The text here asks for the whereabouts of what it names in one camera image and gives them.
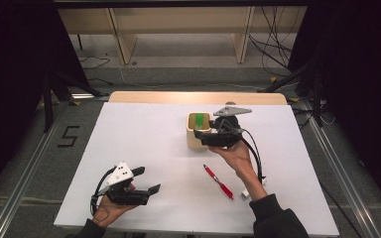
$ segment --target red pen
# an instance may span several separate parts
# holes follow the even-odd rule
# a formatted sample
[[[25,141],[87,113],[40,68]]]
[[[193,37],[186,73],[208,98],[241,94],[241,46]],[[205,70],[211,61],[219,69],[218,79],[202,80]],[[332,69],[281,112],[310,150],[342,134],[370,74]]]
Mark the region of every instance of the red pen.
[[[231,192],[221,181],[219,181],[219,179],[216,177],[216,175],[209,169],[208,166],[206,165],[203,165],[203,167],[205,168],[206,172],[219,184],[219,186],[221,187],[221,189],[224,191],[224,193],[230,197],[231,199],[233,199],[233,192]]]

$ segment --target gray floor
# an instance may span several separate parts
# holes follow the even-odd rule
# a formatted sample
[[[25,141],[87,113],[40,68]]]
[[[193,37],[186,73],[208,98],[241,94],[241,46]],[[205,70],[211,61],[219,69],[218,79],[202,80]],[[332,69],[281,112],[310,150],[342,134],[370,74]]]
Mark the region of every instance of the gray floor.
[[[260,40],[266,39],[263,35],[256,37]],[[245,63],[236,63],[231,40],[226,35],[140,36],[131,63],[128,65],[118,64],[117,54],[110,37],[82,36],[81,38],[83,51],[78,48],[76,36],[71,37],[80,59],[89,56],[110,59],[108,63],[98,68],[93,67],[107,60],[88,59],[82,63],[89,79],[99,78],[91,80],[91,86],[103,92],[116,90],[253,92],[271,85],[270,79],[274,75],[262,68],[263,66],[280,74],[288,73],[284,69],[278,68],[271,60],[264,60],[262,63],[262,55],[250,45]],[[293,41],[294,36],[290,35],[286,40],[287,46],[291,47]],[[295,87],[290,84],[278,92],[293,97]],[[82,92],[76,88],[72,88],[71,91]],[[58,214],[102,104],[103,101],[100,100],[84,100],[80,101],[79,105],[71,104],[64,110],[43,159],[10,222],[5,237],[64,237],[66,234],[74,232],[55,227],[53,221]],[[302,103],[295,103],[293,107],[302,108]],[[325,122],[333,119],[331,114],[322,116]],[[300,124],[307,120],[305,114],[298,115],[296,118]],[[301,133],[312,158],[317,177],[363,234],[311,125],[312,123],[309,123],[302,127]],[[74,147],[59,148],[58,145],[66,144],[66,140],[62,139],[66,126],[79,126],[77,129],[72,129],[77,140]],[[39,139],[43,136],[43,128],[44,109],[39,105],[31,121],[29,132],[22,138],[22,146],[0,177],[0,211],[12,194],[14,187],[17,186],[24,168],[34,154]],[[337,119],[331,125],[324,124],[323,130],[329,137],[335,152],[381,233],[381,192],[379,188],[367,170],[357,163],[359,158],[338,126]],[[341,237],[356,237],[334,202],[327,195],[325,197],[335,223],[340,229]],[[130,233],[119,234],[109,231],[105,237],[131,236]],[[186,234],[149,234],[147,237],[186,237]]]

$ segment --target white table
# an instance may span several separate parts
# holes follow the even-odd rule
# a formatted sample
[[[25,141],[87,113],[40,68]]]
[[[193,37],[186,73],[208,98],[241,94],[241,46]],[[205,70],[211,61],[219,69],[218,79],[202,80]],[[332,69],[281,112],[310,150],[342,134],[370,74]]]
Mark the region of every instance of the white table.
[[[287,105],[239,105],[237,116],[255,138],[267,176],[266,189],[292,208],[312,236],[338,231],[318,184],[292,109]],[[253,234],[255,219],[240,192],[243,183],[218,155],[187,147],[186,120],[193,111],[223,104],[105,103],[55,221],[78,228],[90,218],[89,199],[104,173],[119,162],[145,167],[137,189],[160,183],[148,205],[124,214],[110,228],[122,231]],[[229,199],[203,169],[208,165],[235,194]]]

